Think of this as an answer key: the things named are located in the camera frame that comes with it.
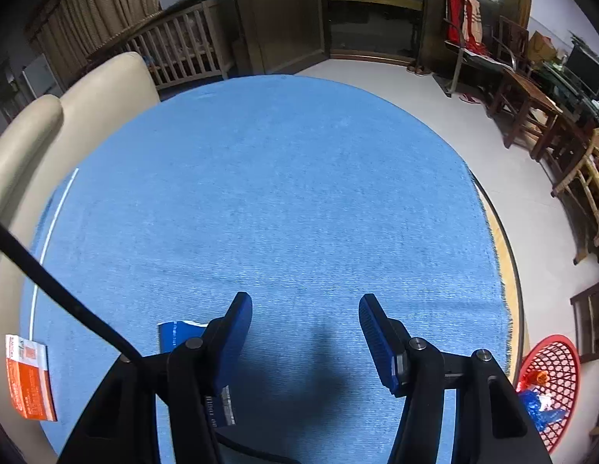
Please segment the blue snack bag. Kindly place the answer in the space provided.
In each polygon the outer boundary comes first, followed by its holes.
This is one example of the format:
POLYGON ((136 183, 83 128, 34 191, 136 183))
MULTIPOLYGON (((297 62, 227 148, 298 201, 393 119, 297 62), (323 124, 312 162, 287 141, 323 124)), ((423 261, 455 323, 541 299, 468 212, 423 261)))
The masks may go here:
MULTIPOLYGON (((191 351, 207 352, 204 335, 207 324, 194 321, 167 321, 157 325, 158 343, 161 353, 170 354, 184 346, 191 351)), ((231 391, 228 380, 217 379, 218 370, 211 365, 205 356, 205 372, 214 375, 211 394, 205 397, 205 408, 211 425, 214 428, 228 427, 236 424, 235 411, 232 407, 231 391)))

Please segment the red plastic mesh basket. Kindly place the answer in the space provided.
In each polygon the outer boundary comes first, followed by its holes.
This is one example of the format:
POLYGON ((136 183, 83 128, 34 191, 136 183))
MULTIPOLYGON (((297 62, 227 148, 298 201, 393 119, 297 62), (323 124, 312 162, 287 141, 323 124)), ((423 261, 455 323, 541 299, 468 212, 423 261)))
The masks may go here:
POLYGON ((580 391, 580 361, 575 345, 564 335, 552 334, 524 356, 516 390, 535 395, 532 420, 548 453, 563 440, 580 391))

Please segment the blue round table cloth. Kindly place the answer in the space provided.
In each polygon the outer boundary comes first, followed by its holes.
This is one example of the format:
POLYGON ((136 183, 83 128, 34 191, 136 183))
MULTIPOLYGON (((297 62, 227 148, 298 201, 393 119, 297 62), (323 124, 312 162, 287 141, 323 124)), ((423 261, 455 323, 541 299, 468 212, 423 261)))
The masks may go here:
POLYGON ((234 80, 142 113, 51 195, 32 254, 144 355, 157 325, 254 314, 226 436, 303 463, 383 463, 402 401, 358 320, 510 365, 510 314, 459 154, 413 115, 317 78, 234 80))

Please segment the orange white carton box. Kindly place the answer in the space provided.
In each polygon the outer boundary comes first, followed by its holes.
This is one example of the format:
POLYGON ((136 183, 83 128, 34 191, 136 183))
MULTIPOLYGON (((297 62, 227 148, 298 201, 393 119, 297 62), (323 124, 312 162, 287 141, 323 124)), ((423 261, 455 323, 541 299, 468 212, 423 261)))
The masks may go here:
POLYGON ((27 420, 58 420, 46 346, 18 335, 6 334, 5 357, 8 390, 14 409, 27 420))

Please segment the wooden chair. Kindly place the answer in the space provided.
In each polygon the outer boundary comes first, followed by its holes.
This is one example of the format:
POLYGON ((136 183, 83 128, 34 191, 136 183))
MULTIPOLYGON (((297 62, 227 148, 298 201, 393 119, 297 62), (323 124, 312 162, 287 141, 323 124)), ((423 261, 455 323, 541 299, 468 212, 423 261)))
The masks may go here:
POLYGON ((573 199, 585 215, 584 246, 578 248, 573 263, 580 263, 588 254, 596 254, 599 263, 599 128, 582 143, 582 149, 565 176, 553 186, 551 195, 573 199))

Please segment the cream leather sofa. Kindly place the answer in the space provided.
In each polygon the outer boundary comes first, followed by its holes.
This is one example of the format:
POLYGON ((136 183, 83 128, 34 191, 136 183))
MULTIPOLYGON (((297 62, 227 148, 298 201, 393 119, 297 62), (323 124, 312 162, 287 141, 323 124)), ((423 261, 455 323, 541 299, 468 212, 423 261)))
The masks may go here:
MULTIPOLYGON (((63 96, 29 104, 0 137, 0 222, 29 246, 60 182, 111 134, 160 99, 145 61, 122 53, 87 73, 63 96)), ((53 463, 56 453, 36 421, 9 396, 5 337, 18 333, 24 276, 0 254, 0 425, 17 458, 53 463)))

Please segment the wooden side table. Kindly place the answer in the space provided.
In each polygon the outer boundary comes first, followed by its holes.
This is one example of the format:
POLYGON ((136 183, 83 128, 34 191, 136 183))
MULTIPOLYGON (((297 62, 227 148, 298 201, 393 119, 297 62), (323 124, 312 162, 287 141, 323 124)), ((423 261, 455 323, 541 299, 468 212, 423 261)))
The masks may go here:
POLYGON ((510 128, 504 137, 504 146, 509 148, 524 134, 533 136, 535 143, 530 156, 533 160, 540 161, 549 146, 555 124, 563 115, 563 110, 529 78, 505 69, 487 114, 494 118, 502 111, 506 111, 512 117, 510 128))

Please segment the white wooden crib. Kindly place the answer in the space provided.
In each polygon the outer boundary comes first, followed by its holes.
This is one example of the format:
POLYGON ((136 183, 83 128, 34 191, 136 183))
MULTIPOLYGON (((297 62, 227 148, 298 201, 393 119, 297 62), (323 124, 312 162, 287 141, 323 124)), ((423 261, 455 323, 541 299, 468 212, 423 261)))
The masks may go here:
POLYGON ((236 66, 231 0, 183 0, 131 26, 90 56, 97 66, 120 53, 141 56, 157 90, 224 78, 236 66))

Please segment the red clothes on rack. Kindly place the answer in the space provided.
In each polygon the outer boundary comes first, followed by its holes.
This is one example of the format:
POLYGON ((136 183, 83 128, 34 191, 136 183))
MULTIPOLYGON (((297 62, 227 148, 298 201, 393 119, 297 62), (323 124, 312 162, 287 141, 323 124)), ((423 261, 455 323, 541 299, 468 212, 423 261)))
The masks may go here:
POLYGON ((445 0, 446 38, 481 56, 488 56, 478 0, 445 0))

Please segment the dark wooden door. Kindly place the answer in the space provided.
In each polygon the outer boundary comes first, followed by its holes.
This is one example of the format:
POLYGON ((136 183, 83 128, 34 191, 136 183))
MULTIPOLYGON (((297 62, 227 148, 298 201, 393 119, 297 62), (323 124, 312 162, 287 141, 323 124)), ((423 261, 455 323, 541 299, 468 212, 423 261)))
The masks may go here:
POLYGON ((233 3, 250 73, 297 73, 329 58, 327 0, 233 3))

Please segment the beige curtain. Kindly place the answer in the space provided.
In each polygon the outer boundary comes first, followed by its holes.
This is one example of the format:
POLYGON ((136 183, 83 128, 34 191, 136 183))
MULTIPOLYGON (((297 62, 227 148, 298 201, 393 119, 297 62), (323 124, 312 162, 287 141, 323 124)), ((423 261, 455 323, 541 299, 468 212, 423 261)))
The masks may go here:
POLYGON ((39 0, 25 34, 46 56, 61 87, 67 87, 99 49, 159 11, 159 0, 39 0))

